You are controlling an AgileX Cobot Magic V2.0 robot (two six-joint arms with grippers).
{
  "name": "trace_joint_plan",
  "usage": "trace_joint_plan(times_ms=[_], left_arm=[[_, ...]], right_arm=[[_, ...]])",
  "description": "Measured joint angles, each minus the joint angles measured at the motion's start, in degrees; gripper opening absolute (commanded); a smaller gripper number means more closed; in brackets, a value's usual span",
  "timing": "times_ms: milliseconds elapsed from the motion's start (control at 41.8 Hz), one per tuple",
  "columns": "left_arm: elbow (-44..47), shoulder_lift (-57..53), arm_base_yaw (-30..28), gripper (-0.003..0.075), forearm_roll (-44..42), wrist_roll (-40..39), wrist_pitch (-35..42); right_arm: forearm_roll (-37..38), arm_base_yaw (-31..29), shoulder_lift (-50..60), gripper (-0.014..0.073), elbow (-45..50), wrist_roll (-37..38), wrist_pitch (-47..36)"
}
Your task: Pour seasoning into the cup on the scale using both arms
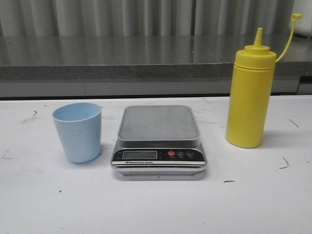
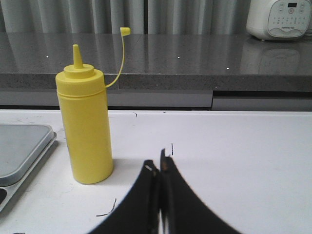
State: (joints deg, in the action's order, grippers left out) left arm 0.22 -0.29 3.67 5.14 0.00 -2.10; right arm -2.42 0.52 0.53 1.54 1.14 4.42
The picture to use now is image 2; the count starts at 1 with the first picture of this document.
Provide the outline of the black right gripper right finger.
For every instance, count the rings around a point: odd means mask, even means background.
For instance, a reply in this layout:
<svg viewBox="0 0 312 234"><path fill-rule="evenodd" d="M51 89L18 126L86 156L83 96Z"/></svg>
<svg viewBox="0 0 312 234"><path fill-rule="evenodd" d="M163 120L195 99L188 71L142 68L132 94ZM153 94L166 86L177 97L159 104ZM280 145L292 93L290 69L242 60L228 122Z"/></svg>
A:
<svg viewBox="0 0 312 234"><path fill-rule="evenodd" d="M160 153L160 210L165 234L238 234L194 193L174 160Z"/></svg>

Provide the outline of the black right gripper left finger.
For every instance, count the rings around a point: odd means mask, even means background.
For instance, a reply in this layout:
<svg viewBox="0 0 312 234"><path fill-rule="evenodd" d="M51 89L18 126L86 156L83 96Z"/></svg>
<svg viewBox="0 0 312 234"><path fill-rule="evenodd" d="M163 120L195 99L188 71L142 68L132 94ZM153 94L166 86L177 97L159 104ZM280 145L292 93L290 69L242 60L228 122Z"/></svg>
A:
<svg viewBox="0 0 312 234"><path fill-rule="evenodd" d="M132 188L92 234L157 234L159 229L160 172L144 161Z"/></svg>

